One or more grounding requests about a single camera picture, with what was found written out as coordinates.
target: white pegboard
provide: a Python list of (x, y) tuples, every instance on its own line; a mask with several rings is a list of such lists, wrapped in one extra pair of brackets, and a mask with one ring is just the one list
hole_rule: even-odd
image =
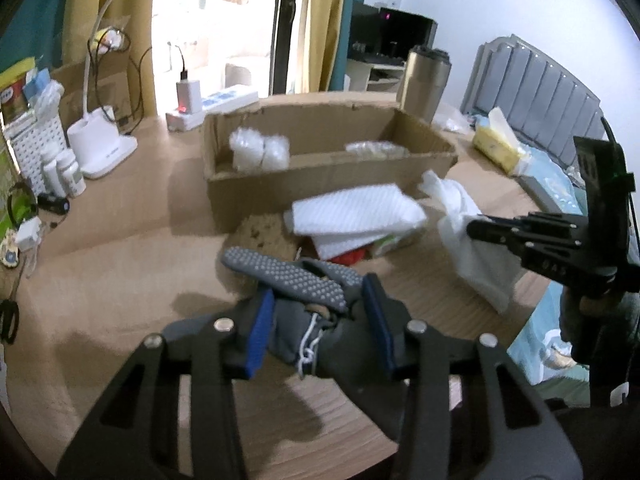
[(20, 167), (20, 173), (28, 179), (31, 189), (36, 196), (46, 191), (42, 177), (42, 162), (40, 150), (48, 142), (55, 142), (63, 150), (66, 148), (65, 131), (62, 129), (60, 115), (47, 114), (46, 118), (30, 120), (24, 123), (25, 127), (6, 129), (4, 136), (14, 150), (15, 160)]

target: desk lamp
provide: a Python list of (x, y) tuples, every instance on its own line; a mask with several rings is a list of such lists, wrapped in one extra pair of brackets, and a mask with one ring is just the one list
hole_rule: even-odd
[[(94, 38), (100, 21), (113, 0), (106, 0), (96, 17), (90, 38)], [(92, 112), (87, 109), (90, 53), (84, 59), (82, 82), (82, 118), (69, 126), (67, 136), (74, 150), (82, 174), (87, 178), (100, 178), (125, 160), (138, 147), (133, 136), (123, 136), (113, 121), (105, 117), (101, 107)]]

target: power strip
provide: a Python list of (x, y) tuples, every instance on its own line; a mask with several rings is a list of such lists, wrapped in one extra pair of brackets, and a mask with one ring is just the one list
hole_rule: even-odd
[(183, 113), (177, 108), (167, 112), (166, 126), (170, 132), (186, 132), (197, 128), (208, 114), (227, 114), (244, 106), (258, 102), (255, 87), (233, 85), (215, 92), (202, 100), (202, 110), (194, 114)]

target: scissors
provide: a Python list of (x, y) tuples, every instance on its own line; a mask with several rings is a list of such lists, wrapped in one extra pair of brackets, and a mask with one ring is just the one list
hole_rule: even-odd
[(18, 333), (18, 325), (20, 324), (20, 309), (15, 298), (18, 294), (18, 286), (24, 272), (24, 263), (20, 267), (17, 279), (11, 289), (11, 295), (8, 300), (0, 301), (0, 342), (14, 344), (15, 336)]

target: wall outlet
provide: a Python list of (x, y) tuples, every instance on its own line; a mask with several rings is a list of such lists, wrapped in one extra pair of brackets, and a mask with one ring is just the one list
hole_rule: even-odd
[(399, 9), (401, 3), (402, 3), (402, 0), (391, 0), (389, 2), (389, 8), (390, 9)]

